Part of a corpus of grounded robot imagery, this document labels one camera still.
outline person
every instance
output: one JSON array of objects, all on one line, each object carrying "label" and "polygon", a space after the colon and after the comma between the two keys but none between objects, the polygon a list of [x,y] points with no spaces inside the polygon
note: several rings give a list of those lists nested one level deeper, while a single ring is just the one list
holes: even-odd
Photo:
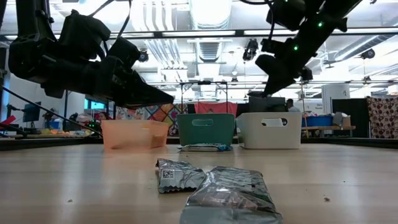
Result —
[{"label": "person", "polygon": [[108,119],[108,115],[106,114],[106,112],[100,112],[98,114],[98,121],[103,121],[103,120],[106,120],[106,119]]},{"label": "person", "polygon": [[286,104],[287,104],[287,109],[289,109],[289,112],[301,112],[300,109],[298,109],[293,105],[292,99],[288,99]]}]

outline plastic bin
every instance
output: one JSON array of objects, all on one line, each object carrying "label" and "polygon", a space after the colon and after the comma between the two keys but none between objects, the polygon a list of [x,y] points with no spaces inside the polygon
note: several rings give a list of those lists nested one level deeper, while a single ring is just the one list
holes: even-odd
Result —
[{"label": "plastic bin", "polygon": [[244,113],[236,118],[238,142],[246,149],[298,149],[302,113]]},{"label": "plastic bin", "polygon": [[177,115],[180,144],[219,143],[230,146],[234,136],[233,114]]},{"label": "plastic bin", "polygon": [[[324,127],[324,126],[332,126],[333,125],[333,117],[332,116],[310,116],[307,117],[307,126],[308,127]],[[305,127],[304,118],[302,118],[302,127]]]},{"label": "plastic bin", "polygon": [[162,147],[169,131],[169,124],[150,120],[106,120],[101,127],[105,149]]}]

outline white plastic bin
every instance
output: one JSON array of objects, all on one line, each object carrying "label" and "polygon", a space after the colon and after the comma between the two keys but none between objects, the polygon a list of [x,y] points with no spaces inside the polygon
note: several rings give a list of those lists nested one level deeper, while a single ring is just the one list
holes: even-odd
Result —
[{"label": "white plastic bin", "polygon": [[298,149],[302,113],[244,113],[236,118],[239,145],[246,149]]}]

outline colorful quilt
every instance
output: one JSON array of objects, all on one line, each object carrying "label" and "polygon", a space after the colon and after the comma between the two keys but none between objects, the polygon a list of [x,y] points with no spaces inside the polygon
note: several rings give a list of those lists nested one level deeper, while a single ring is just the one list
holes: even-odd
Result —
[{"label": "colorful quilt", "polygon": [[148,106],[136,110],[117,107],[116,119],[149,119],[169,124],[169,136],[178,136],[177,115],[187,114],[188,106],[183,104],[166,104]]}]

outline bin handle hole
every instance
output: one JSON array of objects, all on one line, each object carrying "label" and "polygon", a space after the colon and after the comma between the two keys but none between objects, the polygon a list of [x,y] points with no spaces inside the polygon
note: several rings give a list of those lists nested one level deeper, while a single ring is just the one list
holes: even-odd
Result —
[{"label": "bin handle hole", "polygon": [[286,118],[264,118],[261,120],[261,124],[267,127],[283,127],[287,125]]},{"label": "bin handle hole", "polygon": [[192,125],[194,126],[211,126],[213,125],[212,119],[194,119],[192,120]]}]

